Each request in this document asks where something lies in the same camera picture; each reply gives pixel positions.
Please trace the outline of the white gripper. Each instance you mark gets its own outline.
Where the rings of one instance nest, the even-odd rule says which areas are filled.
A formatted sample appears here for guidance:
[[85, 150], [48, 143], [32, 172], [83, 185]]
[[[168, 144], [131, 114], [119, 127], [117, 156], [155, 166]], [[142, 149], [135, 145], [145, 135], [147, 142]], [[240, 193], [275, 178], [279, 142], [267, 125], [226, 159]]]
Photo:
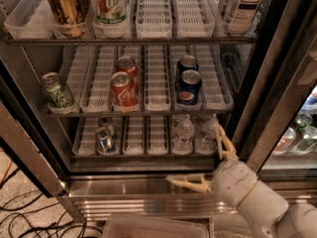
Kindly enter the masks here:
[[247, 221], [256, 238], [276, 238], [276, 222], [288, 209], [288, 202], [258, 179], [245, 163], [237, 161], [237, 151], [223, 127], [215, 129], [219, 159], [212, 184], [205, 174], [169, 175], [172, 185], [200, 193], [211, 193], [235, 208]]

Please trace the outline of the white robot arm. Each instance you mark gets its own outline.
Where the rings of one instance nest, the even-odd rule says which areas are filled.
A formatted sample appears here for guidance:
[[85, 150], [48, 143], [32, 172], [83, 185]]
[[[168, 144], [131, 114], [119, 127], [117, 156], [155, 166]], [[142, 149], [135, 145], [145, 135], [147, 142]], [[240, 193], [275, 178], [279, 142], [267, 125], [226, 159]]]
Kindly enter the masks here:
[[213, 128], [221, 163], [210, 180], [204, 174], [168, 176], [173, 185], [210, 193], [236, 209], [256, 238], [317, 238], [317, 208], [307, 202], [290, 205], [259, 180], [236, 155], [222, 126]]

